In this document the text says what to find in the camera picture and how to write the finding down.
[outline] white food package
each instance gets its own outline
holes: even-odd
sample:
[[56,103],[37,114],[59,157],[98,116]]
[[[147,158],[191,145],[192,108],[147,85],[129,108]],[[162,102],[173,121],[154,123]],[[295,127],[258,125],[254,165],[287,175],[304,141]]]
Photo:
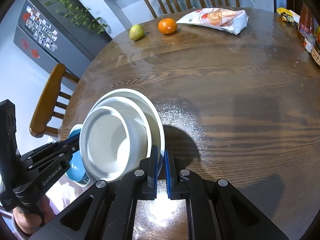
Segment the white food package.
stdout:
[[204,8],[183,16],[177,23],[205,26],[237,35],[247,26],[245,10],[231,11],[222,8]]

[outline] tangerine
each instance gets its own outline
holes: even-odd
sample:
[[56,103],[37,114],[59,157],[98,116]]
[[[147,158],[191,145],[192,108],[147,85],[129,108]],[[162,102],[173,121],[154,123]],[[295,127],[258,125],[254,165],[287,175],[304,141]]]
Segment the tangerine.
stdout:
[[166,18],[159,22],[158,29],[163,34],[171,34],[177,30],[177,23],[174,19]]

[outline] metal bolt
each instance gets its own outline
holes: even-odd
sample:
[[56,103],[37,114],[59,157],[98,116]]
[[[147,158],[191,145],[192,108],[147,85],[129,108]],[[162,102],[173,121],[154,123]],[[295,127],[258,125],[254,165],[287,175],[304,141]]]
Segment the metal bolt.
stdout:
[[228,182],[225,179],[219,179],[218,184],[222,187],[228,185]]
[[190,171],[189,171],[189,170],[186,170],[186,169],[183,169],[183,170],[180,171],[180,174],[181,174],[182,176],[188,176],[188,175],[190,175]]
[[134,172],[134,174],[135,174],[137,177],[139,177],[139,176],[142,176],[142,175],[144,174],[144,171],[143,171],[143,170],[136,170],[136,171]]
[[97,181],[96,186],[98,188],[105,187],[106,186],[106,182],[104,180],[99,180],[99,181]]

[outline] gray refrigerator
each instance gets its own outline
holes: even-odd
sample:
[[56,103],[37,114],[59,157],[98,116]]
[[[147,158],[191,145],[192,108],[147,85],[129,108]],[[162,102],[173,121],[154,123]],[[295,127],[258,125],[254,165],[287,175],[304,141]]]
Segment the gray refrigerator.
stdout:
[[[59,3],[26,0],[16,27],[14,43],[40,67],[51,73],[57,63],[81,78],[96,55],[112,40],[106,33],[94,33],[56,13]],[[63,79],[71,90],[75,85]]]

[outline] wooden table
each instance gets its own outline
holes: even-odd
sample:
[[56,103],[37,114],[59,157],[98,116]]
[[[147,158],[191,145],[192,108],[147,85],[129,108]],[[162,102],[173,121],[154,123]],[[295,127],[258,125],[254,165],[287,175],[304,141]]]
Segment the wooden table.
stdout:
[[[155,105],[173,154],[204,179],[228,179],[290,239],[320,209],[320,75],[297,30],[246,8],[237,36],[180,24],[162,35],[158,19],[129,42],[121,33],[95,58],[66,110],[60,137],[118,88]],[[170,17],[178,20],[186,12]],[[133,239],[187,239],[184,201],[138,203]]]

